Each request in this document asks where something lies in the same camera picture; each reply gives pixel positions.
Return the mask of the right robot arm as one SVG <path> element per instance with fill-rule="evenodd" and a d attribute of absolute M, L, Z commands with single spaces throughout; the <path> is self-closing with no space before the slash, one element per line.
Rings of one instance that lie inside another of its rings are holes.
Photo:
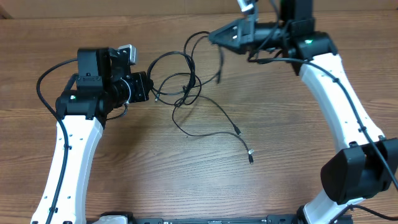
<path fill-rule="evenodd" d="M 294 215 L 268 215 L 267 223 L 351 223 L 348 211 L 397 185 L 397 139 L 388 139 L 351 86 L 336 45 L 317 31 L 311 1 L 281 1 L 275 22 L 258 20 L 256 1 L 240 1 L 243 18 L 209 35 L 212 44 L 248 62 L 291 64 L 318 101 L 336 154 L 321 169 L 321 192 Z M 260 58 L 265 50 L 274 54 Z"/>

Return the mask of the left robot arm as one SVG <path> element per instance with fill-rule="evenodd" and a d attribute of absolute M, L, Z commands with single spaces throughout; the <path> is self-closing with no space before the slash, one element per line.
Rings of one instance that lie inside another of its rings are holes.
<path fill-rule="evenodd" d="M 78 71 L 65 85 L 52 108 L 39 99 L 57 120 L 55 151 L 43 196 L 32 223 L 86 223 L 86 193 L 93 156 L 109 114 L 149 99 L 153 86 L 146 72 L 131 72 L 137 49 L 80 48 L 74 59 Z"/>

